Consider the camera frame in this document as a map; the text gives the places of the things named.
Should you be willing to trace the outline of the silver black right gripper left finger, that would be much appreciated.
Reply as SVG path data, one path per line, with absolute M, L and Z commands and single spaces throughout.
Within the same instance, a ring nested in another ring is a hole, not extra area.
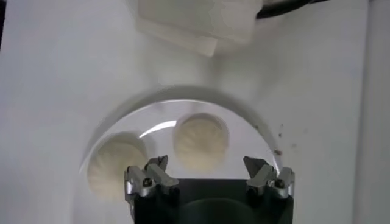
M 124 171 L 125 201 L 134 201 L 135 198 L 150 198 L 158 191 L 170 197 L 179 194 L 179 180 L 169 176 L 165 170 L 168 165 L 168 156 L 151 158 L 143 169 L 138 166 L 129 166 Z

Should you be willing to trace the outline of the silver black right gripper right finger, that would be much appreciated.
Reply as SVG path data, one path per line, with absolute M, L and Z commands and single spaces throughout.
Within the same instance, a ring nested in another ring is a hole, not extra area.
M 295 173 L 290 167 L 281 170 L 268 164 L 264 159 L 245 156 L 244 165 L 250 178 L 246 181 L 248 189 L 258 196 L 263 196 L 269 190 L 275 198 L 288 198 L 294 196 Z

